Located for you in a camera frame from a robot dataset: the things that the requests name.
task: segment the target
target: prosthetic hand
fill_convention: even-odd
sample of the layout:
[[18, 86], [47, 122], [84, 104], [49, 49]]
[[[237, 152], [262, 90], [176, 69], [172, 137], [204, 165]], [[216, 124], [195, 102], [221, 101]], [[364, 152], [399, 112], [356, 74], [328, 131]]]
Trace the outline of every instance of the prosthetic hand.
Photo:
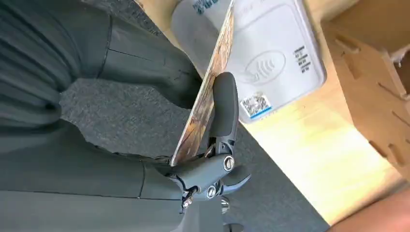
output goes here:
[[[152, 85], [190, 108], [201, 81], [183, 52], [74, 0], [0, 0], [0, 29], [0, 231], [172, 231], [194, 213], [185, 212], [192, 201], [246, 180], [227, 184], [237, 126], [231, 75], [214, 86], [223, 91], [214, 88], [208, 152], [171, 168], [86, 142], [60, 119], [59, 100], [77, 78], [103, 78]], [[196, 231], [218, 231], [213, 224]]]

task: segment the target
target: black plastic part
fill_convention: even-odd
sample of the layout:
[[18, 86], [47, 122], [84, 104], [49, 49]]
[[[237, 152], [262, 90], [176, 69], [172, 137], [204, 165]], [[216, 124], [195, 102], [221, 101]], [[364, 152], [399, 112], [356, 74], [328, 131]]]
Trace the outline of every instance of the black plastic part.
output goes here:
[[173, 168], [172, 174], [181, 180], [185, 190], [195, 187], [201, 193], [229, 173], [223, 168], [223, 161], [229, 155], [231, 154], [220, 154], [186, 162]]
[[216, 154], [233, 154], [238, 127], [238, 93], [234, 76], [230, 72], [220, 74], [213, 86], [215, 116], [209, 137], [216, 143]]

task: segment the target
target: qr code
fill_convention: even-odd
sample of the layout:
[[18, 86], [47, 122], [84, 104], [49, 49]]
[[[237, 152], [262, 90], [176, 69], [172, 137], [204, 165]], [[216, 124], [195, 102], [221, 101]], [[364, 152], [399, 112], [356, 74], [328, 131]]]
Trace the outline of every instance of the qr code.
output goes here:
[[251, 119], [272, 109], [268, 99], [261, 92], [257, 92], [252, 96], [243, 99], [241, 105]]

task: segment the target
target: grey floor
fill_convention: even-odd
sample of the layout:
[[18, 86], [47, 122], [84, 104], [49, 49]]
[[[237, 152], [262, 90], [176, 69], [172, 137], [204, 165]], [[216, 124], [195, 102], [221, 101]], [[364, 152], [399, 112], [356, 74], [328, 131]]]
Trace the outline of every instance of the grey floor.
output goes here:
[[[164, 37], [132, 0], [87, 0], [88, 3]], [[85, 138], [110, 151], [146, 156], [171, 155], [189, 111], [169, 103], [150, 87], [80, 79], [63, 93], [63, 118]], [[323, 232], [326, 222], [240, 126], [235, 155], [252, 179], [229, 196], [227, 222], [247, 232]]]

